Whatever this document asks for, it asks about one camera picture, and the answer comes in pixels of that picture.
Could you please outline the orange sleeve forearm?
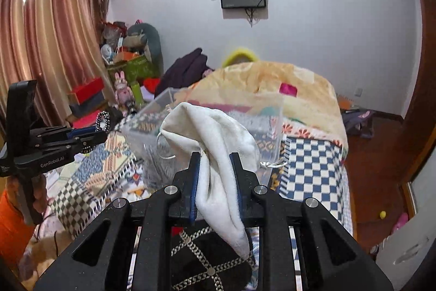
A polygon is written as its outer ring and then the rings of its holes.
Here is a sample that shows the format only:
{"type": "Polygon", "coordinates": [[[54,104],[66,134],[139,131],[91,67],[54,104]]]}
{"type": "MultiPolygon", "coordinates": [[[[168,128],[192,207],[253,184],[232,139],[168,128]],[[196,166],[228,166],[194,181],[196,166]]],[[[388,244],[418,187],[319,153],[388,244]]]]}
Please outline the orange sleeve forearm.
{"type": "Polygon", "coordinates": [[[16,269],[35,230],[24,222],[22,214],[1,194],[0,253],[10,269],[16,269]]]}

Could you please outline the person's left hand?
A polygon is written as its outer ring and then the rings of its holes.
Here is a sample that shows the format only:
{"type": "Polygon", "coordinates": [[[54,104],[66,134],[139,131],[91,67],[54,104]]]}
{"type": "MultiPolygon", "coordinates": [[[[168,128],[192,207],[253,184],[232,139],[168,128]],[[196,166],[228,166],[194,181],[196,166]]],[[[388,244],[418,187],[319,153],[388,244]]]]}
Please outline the person's left hand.
{"type": "MultiPolygon", "coordinates": [[[[6,180],[6,192],[8,201],[18,211],[21,211],[18,201],[19,189],[19,180],[15,177],[9,176],[6,180]]],[[[33,191],[35,197],[33,207],[36,211],[42,214],[47,209],[47,187],[45,175],[41,175],[37,182],[33,182],[33,191]]]]}

